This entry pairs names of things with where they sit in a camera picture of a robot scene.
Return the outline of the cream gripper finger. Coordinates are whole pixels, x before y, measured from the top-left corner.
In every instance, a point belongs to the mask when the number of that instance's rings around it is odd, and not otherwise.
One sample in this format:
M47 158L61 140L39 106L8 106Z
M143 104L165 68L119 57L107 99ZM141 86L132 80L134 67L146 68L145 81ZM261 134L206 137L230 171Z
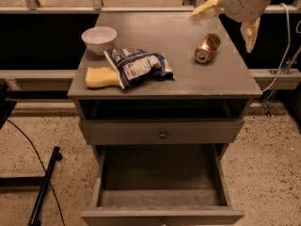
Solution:
M243 39L246 43L246 51L248 53L251 53L254 49L258 37L260 22L261 22L260 18L253 21L242 22L240 30Z
M207 0L192 11L190 18L210 19L216 17L220 13L221 8L221 0Z

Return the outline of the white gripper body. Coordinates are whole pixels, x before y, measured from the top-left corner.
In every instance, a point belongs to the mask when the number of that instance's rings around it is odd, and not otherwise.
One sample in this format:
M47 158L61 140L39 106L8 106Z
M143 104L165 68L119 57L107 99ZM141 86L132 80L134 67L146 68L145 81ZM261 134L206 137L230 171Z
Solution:
M270 2L271 0L221 0L225 14L238 23L257 20Z

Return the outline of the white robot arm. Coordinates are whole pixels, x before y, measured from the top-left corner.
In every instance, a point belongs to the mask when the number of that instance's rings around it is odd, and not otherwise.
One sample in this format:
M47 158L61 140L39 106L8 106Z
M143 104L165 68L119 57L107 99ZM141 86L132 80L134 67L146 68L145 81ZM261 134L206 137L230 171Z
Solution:
M206 19L216 17L221 11L237 23L241 23L241 34L246 43L246 51L254 49L261 16L272 0L207 0L195 8L191 19Z

